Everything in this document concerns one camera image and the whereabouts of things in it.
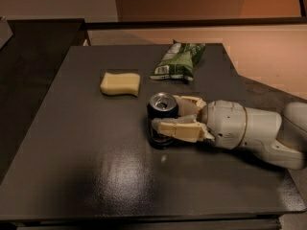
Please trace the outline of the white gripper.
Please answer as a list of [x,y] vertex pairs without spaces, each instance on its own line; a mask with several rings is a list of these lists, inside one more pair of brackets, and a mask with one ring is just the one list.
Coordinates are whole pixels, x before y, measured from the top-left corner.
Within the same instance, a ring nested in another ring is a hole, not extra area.
[[215,101],[206,105],[202,98],[175,95],[179,118],[154,120],[153,128],[167,137],[209,144],[232,150],[242,141],[246,130],[247,114],[238,103]]

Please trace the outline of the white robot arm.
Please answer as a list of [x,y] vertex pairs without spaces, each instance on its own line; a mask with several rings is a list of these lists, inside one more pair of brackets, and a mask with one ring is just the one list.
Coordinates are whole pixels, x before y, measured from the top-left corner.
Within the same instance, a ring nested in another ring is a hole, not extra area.
[[289,103],[281,113],[229,101],[206,103],[194,96],[153,95],[147,105],[152,140],[241,148],[275,166],[306,167],[306,104]]

